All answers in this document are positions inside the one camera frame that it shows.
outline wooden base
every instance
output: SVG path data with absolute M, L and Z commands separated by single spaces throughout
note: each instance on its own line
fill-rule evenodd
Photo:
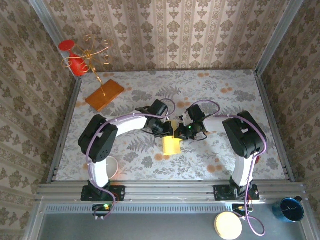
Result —
M 124 90 L 125 89 L 118 83 L 113 80 L 109 80 L 103 86 L 98 88 L 93 94 L 91 94 L 85 101 L 95 110 L 100 112 Z

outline blue mug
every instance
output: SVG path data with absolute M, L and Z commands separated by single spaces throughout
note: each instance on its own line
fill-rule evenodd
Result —
M 305 211 L 301 205 L 302 198 L 296 196 L 295 198 L 287 197 L 277 201 L 272 206 L 272 212 L 275 217 L 286 223 L 299 222 L 304 218 Z

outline patterned wall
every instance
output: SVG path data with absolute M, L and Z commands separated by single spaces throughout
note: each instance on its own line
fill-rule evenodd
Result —
M 320 226 L 320 1 L 305 0 L 262 79 L 295 177 Z
M 114 45 L 97 69 L 253 69 L 289 0 L 44 0 L 66 39 Z
M 48 173 L 73 77 L 27 1 L 0 0 L 0 239 L 20 239 Z

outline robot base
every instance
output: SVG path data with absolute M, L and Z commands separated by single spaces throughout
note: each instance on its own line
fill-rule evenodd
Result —
M 245 200 L 246 186 L 239 187 L 230 177 L 229 185 L 214 185 L 213 193 L 216 201 L 243 201 Z M 260 200 L 258 187 L 250 182 L 248 195 L 252 200 Z
M 111 186 L 110 182 L 104 187 L 104 189 L 112 192 L 115 195 L 117 202 L 123 202 L 126 195 L 125 186 Z M 81 201 L 83 202 L 112 202 L 113 198 L 106 192 L 95 188 L 90 181 L 88 185 L 82 188 Z

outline yellow block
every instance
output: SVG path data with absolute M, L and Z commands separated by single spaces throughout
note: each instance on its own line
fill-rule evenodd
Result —
M 174 138 L 174 136 L 165 136 L 162 138 L 163 155 L 180 154 L 181 139 Z
M 177 128 L 178 128 L 177 121 L 176 120 L 171 120 L 171 126 L 172 126 L 172 129 L 173 129 L 173 132 L 175 132 L 175 130 L 177 130 Z

